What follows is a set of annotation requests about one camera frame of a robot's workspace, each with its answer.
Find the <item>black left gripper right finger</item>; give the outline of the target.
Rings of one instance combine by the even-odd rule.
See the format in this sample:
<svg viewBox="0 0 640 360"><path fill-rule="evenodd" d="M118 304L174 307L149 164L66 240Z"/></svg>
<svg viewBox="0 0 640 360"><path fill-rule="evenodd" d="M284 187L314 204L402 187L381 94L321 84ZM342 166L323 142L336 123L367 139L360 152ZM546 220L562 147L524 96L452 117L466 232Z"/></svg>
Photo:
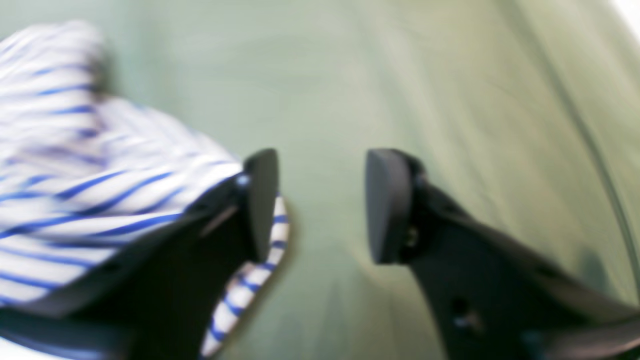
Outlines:
<svg viewBox="0 0 640 360"><path fill-rule="evenodd" d="M423 162L366 152L373 262L404 265L450 360L637 360L639 308L596 292L470 215Z"/></svg>

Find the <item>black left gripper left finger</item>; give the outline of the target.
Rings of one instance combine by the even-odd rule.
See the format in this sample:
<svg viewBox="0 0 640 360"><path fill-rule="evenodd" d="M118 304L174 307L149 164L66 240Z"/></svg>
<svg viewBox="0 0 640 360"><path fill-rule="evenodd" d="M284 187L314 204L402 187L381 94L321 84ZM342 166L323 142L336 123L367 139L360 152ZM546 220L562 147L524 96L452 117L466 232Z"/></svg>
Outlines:
<svg viewBox="0 0 640 360"><path fill-rule="evenodd" d="M39 300L1 309L3 360L196 360L218 301L267 259L277 151L247 158L176 221Z"/></svg>

